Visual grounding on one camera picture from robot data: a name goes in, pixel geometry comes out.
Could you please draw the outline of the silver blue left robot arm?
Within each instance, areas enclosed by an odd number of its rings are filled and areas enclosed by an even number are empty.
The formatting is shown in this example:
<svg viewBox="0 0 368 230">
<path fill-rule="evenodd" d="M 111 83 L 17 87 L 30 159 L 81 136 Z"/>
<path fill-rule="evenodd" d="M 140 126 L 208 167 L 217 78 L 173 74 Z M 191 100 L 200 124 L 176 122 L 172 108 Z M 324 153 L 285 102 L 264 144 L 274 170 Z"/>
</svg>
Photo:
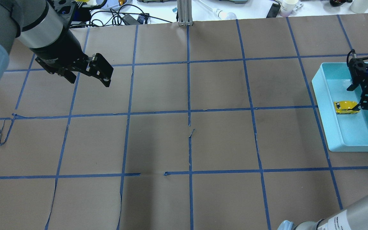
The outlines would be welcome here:
<svg viewBox="0 0 368 230">
<path fill-rule="evenodd" d="M 90 11 L 105 4 L 105 0 L 97 5 L 75 0 L 0 0 L 0 80 L 18 39 L 48 74 L 57 74 L 73 84 L 78 72 L 109 87 L 111 64 L 100 53 L 86 55 L 70 31 L 73 21 L 89 21 Z"/>
</svg>

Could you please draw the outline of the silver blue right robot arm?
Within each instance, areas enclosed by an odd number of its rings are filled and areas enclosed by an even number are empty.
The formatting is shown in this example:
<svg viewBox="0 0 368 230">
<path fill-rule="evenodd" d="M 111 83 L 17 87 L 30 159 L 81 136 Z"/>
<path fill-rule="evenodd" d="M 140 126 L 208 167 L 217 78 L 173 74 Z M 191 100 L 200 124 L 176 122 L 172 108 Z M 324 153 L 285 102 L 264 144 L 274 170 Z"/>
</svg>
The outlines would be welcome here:
<svg viewBox="0 0 368 230">
<path fill-rule="evenodd" d="M 328 149 L 368 152 L 368 57 L 322 63 L 312 80 Z M 283 221 L 279 230 L 368 230 L 368 195 L 320 221 Z"/>
</svg>

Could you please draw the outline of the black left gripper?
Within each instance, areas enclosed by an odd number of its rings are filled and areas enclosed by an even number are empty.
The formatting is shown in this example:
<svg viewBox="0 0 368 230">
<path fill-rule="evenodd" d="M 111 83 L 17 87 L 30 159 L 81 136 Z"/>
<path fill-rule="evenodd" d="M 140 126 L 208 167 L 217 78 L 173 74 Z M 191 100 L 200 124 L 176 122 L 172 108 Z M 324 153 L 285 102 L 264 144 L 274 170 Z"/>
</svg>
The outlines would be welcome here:
<svg viewBox="0 0 368 230">
<path fill-rule="evenodd" d="M 35 53 L 35 60 L 43 69 L 50 74 L 58 74 L 71 84 L 75 84 L 77 79 L 74 72 L 80 72 L 94 77 L 107 88 L 111 85 L 114 70 L 112 65 L 100 53 L 88 57 L 70 30 L 63 30 L 52 44 L 31 48 L 31 51 Z"/>
</svg>

